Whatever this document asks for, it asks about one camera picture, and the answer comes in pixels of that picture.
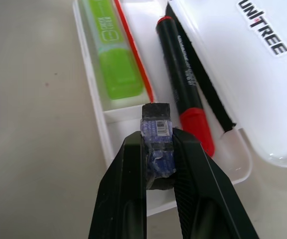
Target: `gray surface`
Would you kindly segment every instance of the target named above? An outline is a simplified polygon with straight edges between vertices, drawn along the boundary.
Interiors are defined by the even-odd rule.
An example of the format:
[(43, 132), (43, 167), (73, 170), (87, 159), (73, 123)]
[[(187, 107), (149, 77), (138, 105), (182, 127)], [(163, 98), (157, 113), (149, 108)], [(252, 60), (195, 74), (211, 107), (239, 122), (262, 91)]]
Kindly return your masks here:
[[(87, 238), (104, 172), (72, 0), (0, 0), (0, 239)], [(262, 239), (287, 238), (287, 169), (255, 156), (236, 190)], [(176, 209), (148, 218), (181, 237)]]

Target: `red edge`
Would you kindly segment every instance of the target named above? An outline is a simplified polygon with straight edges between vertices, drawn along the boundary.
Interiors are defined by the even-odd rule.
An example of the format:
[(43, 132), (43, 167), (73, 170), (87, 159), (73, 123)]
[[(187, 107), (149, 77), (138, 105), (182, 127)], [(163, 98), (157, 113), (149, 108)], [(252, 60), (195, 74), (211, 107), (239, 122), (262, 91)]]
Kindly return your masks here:
[(127, 38), (128, 38), (128, 41), (129, 41), (131, 50), (132, 50), (133, 55), (134, 55), (134, 58), (135, 58), (135, 60), (136, 60), (136, 62), (137, 62), (137, 65), (138, 65), (139, 71), (140, 71), (140, 73), (141, 73), (141, 76), (142, 76), (142, 79), (143, 79), (145, 88), (146, 88), (146, 90), (147, 90), (149, 99), (150, 99), (151, 102), (154, 102), (153, 91), (152, 91), (152, 88), (151, 88), (151, 85), (150, 85), (148, 76), (147, 76), (147, 74), (146, 74), (146, 72), (145, 72), (145, 69), (144, 69), (144, 66), (143, 66), (143, 64), (142, 64), (142, 62), (141, 62), (141, 59), (140, 59), (140, 56), (139, 56), (137, 47), (135, 46), (133, 37), (132, 37), (131, 32), (130, 32), (130, 29), (129, 29), (129, 25), (128, 25), (128, 23), (127, 23), (127, 20), (125, 19), (125, 16), (124, 16), (124, 14), (123, 14), (120, 1), (119, 1), (119, 0), (114, 0), (114, 4), (115, 4), (115, 6), (116, 6), (116, 8), (117, 8), (117, 11), (118, 11), (118, 14), (119, 14), (119, 16), (120, 16), (120, 20), (121, 20), (121, 22), (122, 22), (124, 31), (125, 31), (125, 33), (127, 34)]
[(165, 20), (165, 19), (172, 19), (170, 16), (164, 16), (163, 18), (161, 18), (160, 20), (158, 20), (158, 23), (157, 23), (157, 25), (161, 22), (161, 21), (163, 21), (163, 20)]

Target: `barcode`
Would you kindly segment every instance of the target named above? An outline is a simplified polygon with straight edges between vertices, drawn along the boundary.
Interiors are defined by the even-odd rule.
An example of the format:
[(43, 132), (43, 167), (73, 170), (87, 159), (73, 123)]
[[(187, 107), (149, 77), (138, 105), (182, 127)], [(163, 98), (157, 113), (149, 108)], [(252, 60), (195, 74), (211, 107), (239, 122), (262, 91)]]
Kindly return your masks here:
[(157, 121), (157, 134), (158, 136), (169, 136), (168, 122), (166, 120)]

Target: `green marker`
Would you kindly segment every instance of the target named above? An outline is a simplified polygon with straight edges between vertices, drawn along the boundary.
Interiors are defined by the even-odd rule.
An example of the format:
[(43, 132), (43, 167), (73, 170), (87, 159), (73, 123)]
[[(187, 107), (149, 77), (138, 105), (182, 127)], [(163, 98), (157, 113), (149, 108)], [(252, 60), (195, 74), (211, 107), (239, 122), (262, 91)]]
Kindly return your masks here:
[(109, 97), (116, 100), (141, 94), (141, 74), (111, 1), (84, 0), (84, 4)]

